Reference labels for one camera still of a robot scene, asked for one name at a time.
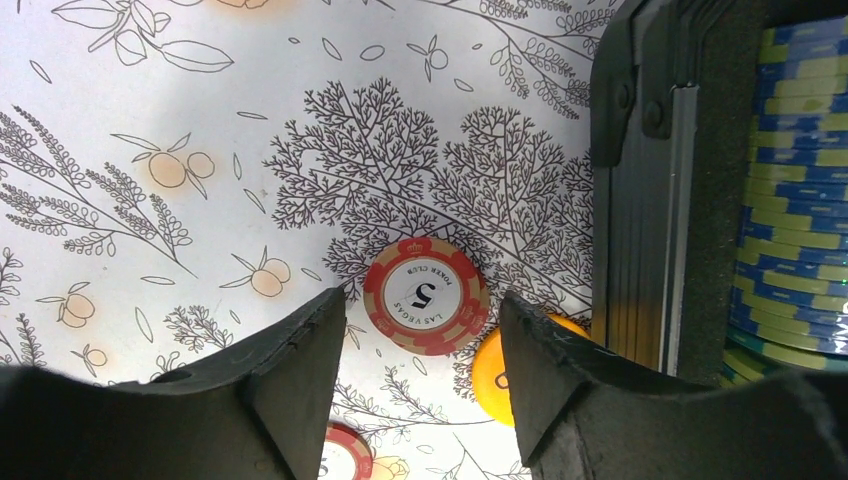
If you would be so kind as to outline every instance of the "crown emblem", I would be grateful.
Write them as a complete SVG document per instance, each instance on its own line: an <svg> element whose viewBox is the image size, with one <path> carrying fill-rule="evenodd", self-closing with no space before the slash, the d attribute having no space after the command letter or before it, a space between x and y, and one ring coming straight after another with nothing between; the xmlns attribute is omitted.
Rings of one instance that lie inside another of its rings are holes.
<svg viewBox="0 0 848 480"><path fill-rule="evenodd" d="M412 254L418 254L424 251L424 246L418 242L415 242L412 245L406 247L406 251Z"/></svg>

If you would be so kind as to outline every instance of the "stack of poker chips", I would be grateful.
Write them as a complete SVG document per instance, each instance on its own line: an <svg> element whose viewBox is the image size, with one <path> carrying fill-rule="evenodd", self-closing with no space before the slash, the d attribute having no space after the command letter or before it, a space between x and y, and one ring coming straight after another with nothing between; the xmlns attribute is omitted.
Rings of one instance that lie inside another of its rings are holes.
<svg viewBox="0 0 848 480"><path fill-rule="evenodd" d="M848 17L763 35L721 381L848 371Z"/></svg>

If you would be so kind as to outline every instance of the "partially visible red chip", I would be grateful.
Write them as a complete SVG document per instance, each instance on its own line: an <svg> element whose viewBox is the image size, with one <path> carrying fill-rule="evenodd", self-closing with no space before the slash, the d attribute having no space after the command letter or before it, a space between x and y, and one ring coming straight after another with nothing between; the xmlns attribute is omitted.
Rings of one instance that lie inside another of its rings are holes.
<svg viewBox="0 0 848 480"><path fill-rule="evenodd" d="M455 352L483 329L489 291L471 260L438 238L402 240L365 276L365 310L395 344L418 355Z"/></svg>
<svg viewBox="0 0 848 480"><path fill-rule="evenodd" d="M365 440L347 425L330 422L324 437L318 478L369 480L374 458Z"/></svg>

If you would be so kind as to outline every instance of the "patterned paper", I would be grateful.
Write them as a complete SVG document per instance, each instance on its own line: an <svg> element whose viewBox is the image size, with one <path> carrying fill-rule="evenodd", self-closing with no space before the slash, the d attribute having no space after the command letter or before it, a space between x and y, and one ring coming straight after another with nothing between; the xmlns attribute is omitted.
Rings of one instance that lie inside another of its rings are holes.
<svg viewBox="0 0 848 480"><path fill-rule="evenodd" d="M509 288L588 324L588 80L615 4L5 2L0 363L148 382L343 286L331 418L375 476L529 480L471 362ZM362 307L412 236L491 290L454 354L395 346Z"/></svg>

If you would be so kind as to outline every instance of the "screw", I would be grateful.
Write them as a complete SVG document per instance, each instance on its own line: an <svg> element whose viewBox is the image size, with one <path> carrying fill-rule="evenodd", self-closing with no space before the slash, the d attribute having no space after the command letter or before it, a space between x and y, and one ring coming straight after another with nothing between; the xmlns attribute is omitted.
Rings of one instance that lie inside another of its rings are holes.
<svg viewBox="0 0 848 480"><path fill-rule="evenodd" d="M657 102L651 102L645 107L645 113L642 116L642 121L652 127L659 127L662 124L662 107Z"/></svg>
<svg viewBox="0 0 848 480"><path fill-rule="evenodd" d="M630 89L627 85L621 84L618 86L618 91L615 92L615 99L618 102L619 108L627 108L630 104Z"/></svg>

